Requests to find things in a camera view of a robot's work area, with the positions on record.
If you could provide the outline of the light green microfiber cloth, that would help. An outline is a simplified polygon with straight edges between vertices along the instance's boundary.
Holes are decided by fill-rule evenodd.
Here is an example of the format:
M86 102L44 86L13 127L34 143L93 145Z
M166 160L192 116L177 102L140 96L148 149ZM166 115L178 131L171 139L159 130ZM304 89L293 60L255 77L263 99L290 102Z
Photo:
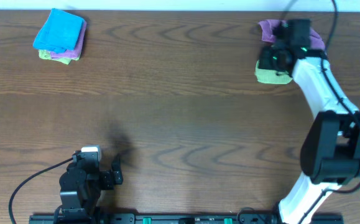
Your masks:
M287 72L277 72L275 70L267 70L259 68L259 61L256 62L255 76L259 83L270 85L286 85L293 78Z

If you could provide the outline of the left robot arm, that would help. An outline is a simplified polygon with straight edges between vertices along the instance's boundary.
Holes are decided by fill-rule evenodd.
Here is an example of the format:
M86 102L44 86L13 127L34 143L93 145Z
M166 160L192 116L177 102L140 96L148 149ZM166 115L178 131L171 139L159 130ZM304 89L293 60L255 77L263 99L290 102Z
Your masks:
M101 192L122 183L119 155L112 160L110 170L101 171L96 152L74 154L73 162L59 180L62 204L54 212L53 222L101 223L101 212L96 206Z

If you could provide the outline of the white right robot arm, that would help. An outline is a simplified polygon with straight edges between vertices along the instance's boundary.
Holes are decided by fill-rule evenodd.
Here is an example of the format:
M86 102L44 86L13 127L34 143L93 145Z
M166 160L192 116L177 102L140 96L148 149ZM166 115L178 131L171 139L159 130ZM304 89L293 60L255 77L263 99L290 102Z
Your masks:
M312 111L300 151L302 173L278 204L282 223L310 223L332 193L360 189L360 110L342 91L322 50L266 46L258 67L291 77Z

